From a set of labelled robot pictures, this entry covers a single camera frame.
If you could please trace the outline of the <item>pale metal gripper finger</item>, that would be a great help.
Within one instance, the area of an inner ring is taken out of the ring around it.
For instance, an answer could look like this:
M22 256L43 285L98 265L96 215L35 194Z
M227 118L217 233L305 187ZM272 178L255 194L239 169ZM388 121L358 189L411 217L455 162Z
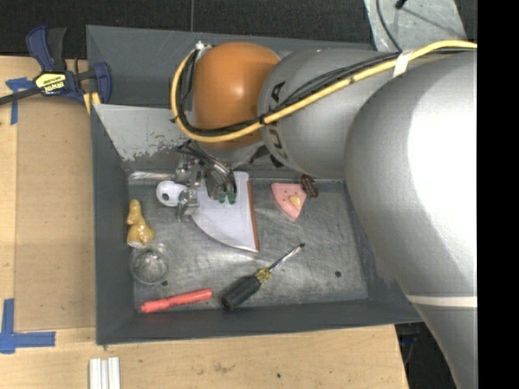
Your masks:
M202 173L199 159L193 156L181 155L174 173L174 181L182 185L199 185Z
M184 189L178 196L176 211L177 221L186 221L199 208L198 190L194 188Z

